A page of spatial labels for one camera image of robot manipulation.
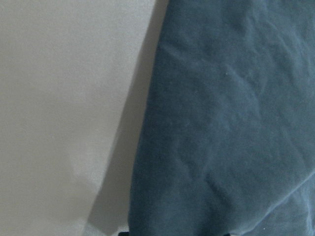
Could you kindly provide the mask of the black graphic t-shirt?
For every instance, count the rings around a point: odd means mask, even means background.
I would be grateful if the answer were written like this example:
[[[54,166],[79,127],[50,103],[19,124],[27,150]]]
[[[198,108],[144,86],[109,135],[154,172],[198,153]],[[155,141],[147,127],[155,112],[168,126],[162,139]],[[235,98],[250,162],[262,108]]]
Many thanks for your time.
[[[128,225],[132,236],[314,235],[314,1],[169,2]]]

